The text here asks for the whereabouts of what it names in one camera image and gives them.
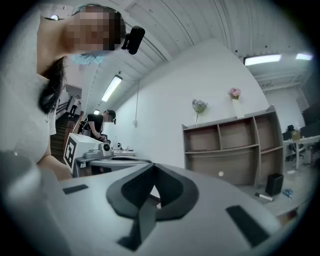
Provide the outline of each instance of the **black box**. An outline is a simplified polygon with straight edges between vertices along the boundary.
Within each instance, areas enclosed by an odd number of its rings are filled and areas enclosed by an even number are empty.
[[[281,193],[282,183],[284,182],[284,176],[279,173],[274,173],[268,176],[265,192],[270,196],[275,196]]]

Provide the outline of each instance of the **floor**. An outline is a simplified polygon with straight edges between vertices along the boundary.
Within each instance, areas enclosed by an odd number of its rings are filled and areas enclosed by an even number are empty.
[[[295,170],[295,161],[284,162],[282,190],[292,189],[291,201],[283,193],[273,196],[273,201],[268,201],[255,196],[255,193],[266,195],[265,185],[260,185],[258,189],[252,186],[239,187],[243,192],[263,204],[273,213],[281,223],[285,224],[298,214],[302,214],[308,207],[308,203],[313,196],[315,188],[319,184],[319,170],[310,165],[300,165],[299,170]]]

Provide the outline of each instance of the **ceiling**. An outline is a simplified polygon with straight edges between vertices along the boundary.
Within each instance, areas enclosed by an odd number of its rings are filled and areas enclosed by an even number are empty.
[[[78,5],[46,6],[47,16],[69,16]],[[306,79],[309,61],[295,55],[309,52],[293,25],[266,0],[95,0],[121,12],[127,33],[135,25],[146,30],[135,55],[116,50],[95,69],[89,86],[86,109],[112,108],[126,92],[159,65],[171,62],[189,47],[215,38],[241,61],[243,57],[281,53],[277,63],[248,66],[264,91],[296,86]],[[101,102],[114,75],[123,78],[107,102]]]

